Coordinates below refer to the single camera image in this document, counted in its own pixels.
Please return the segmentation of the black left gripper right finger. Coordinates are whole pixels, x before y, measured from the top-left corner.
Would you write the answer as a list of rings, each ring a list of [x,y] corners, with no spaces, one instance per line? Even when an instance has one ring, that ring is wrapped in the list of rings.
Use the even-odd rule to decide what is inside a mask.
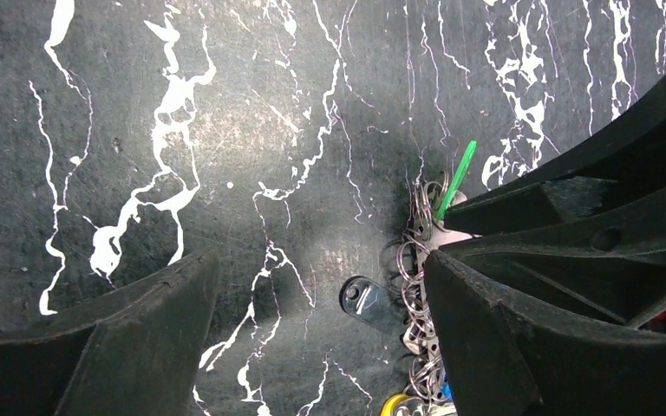
[[[460,415],[666,415],[666,334],[556,307],[439,250],[427,272]]]

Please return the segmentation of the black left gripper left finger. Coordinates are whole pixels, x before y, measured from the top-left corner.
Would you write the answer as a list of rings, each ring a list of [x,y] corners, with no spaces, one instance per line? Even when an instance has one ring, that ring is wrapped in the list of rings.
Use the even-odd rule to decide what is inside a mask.
[[[187,414],[218,284],[218,259],[199,250],[0,331],[0,415]]]

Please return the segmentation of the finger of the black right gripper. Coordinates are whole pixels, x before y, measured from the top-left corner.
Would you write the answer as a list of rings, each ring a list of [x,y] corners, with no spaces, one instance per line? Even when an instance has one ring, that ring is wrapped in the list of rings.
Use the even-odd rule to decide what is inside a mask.
[[[474,235],[577,221],[666,186],[666,74],[590,138],[538,169],[449,209],[446,228]]]
[[[666,310],[666,186],[593,217],[441,249],[541,301],[639,328]]]

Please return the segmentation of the blue key tag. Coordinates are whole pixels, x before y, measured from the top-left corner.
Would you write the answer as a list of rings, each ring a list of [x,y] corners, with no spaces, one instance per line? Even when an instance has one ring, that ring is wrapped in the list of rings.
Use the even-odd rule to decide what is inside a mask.
[[[450,386],[448,384],[447,377],[444,377],[441,383],[440,395],[439,397],[444,401],[453,401],[453,396],[451,393]]]

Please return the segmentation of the yellow key tag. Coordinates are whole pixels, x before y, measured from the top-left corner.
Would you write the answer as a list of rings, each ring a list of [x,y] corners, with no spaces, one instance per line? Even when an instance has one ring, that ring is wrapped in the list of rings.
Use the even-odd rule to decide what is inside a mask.
[[[390,396],[382,405],[380,416],[395,416],[395,409],[399,406],[400,403],[407,399],[410,399],[410,396],[405,393],[397,393]]]

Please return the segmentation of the black key fob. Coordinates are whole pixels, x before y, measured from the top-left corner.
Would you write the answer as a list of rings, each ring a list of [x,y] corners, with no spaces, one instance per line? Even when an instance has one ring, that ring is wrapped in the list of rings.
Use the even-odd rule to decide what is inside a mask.
[[[365,277],[353,276],[345,281],[339,292],[342,311],[393,336],[402,335],[406,328],[406,312],[389,289]]]

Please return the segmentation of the green key tag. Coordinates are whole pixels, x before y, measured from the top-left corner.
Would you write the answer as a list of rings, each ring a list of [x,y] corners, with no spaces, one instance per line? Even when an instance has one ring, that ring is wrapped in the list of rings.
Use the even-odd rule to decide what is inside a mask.
[[[467,147],[464,153],[462,154],[460,163],[457,166],[451,179],[449,180],[445,194],[442,197],[440,204],[437,206],[437,210],[435,211],[434,220],[436,223],[439,223],[440,221],[443,220],[448,207],[454,201],[455,194],[459,190],[463,179],[466,177],[476,147],[477,147],[476,140],[470,140],[469,143],[467,144]]]

